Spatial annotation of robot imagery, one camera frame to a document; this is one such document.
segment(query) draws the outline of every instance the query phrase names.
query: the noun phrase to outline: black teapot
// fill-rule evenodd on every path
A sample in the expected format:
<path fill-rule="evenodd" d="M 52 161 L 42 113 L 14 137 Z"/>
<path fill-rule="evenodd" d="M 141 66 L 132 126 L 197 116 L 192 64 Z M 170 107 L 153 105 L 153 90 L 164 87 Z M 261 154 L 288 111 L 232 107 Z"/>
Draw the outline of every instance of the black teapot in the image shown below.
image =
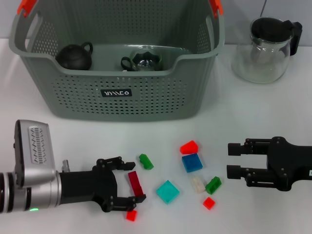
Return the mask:
<path fill-rule="evenodd" d="M 55 57 L 56 61 L 64 68 L 70 70 L 89 70 L 92 65 L 91 54 L 93 45 L 85 42 L 80 45 L 68 45 L 63 48 Z"/>

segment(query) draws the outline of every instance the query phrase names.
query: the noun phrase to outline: wall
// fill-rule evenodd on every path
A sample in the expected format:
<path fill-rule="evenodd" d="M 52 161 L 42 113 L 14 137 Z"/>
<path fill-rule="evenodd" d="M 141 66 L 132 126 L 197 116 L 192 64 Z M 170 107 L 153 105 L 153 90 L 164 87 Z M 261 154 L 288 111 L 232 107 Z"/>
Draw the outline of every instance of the wall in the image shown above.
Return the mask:
<path fill-rule="evenodd" d="M 265 0 L 222 0 L 226 43 L 248 38 L 250 22 L 259 17 Z M 8 38 L 21 0 L 0 0 L 0 38 Z M 268 0 L 264 16 L 298 21 L 303 25 L 301 45 L 312 46 L 312 0 Z"/>

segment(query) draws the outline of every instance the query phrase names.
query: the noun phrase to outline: orange basket handle clip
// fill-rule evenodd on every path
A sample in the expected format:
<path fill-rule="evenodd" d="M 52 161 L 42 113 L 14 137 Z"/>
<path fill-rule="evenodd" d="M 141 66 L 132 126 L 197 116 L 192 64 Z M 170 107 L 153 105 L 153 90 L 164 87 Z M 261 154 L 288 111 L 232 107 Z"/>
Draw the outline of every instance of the orange basket handle clip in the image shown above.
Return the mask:
<path fill-rule="evenodd" d="M 24 9 L 24 17 L 27 17 L 31 10 L 33 9 L 34 5 L 36 4 L 37 0 L 22 0 L 18 7 L 18 15 L 20 14 L 21 10 Z"/>
<path fill-rule="evenodd" d="M 218 10 L 219 10 L 220 15 L 223 15 L 223 7 L 222 7 L 221 0 L 209 0 L 209 1 L 214 12 L 214 17 L 215 18 L 218 17 Z"/>

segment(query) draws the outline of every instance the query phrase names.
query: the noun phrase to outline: gray plastic basket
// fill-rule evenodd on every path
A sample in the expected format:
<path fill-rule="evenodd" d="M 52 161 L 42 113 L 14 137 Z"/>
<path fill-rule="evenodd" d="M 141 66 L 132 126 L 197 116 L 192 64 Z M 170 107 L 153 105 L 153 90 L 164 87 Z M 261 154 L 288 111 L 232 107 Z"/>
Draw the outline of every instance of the gray plastic basket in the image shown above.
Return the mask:
<path fill-rule="evenodd" d="M 37 0 L 29 15 L 24 13 L 22 9 L 14 19 L 10 48 L 20 55 L 51 111 L 65 118 L 191 117 L 200 108 L 213 62 L 224 45 L 224 18 L 219 10 L 214 16 L 208 0 Z M 38 22 L 26 49 L 34 18 Z M 67 70 L 56 62 L 63 47 L 85 41 L 95 45 L 97 69 Z M 120 53 L 118 45 L 171 47 L 192 54 L 174 57 L 167 52 L 163 57 L 171 64 L 166 71 L 101 71 L 101 63 L 105 66 L 112 54 Z M 129 89 L 130 97 L 104 95 L 105 90 L 124 95 Z"/>

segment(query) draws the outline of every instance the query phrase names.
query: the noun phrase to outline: basket label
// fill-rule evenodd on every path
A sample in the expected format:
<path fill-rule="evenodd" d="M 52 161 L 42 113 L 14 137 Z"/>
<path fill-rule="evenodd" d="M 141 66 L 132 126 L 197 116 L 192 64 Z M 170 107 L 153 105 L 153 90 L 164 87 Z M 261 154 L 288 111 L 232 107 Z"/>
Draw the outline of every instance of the basket label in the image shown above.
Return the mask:
<path fill-rule="evenodd" d="M 132 97 L 131 89 L 101 89 L 104 98 Z"/>

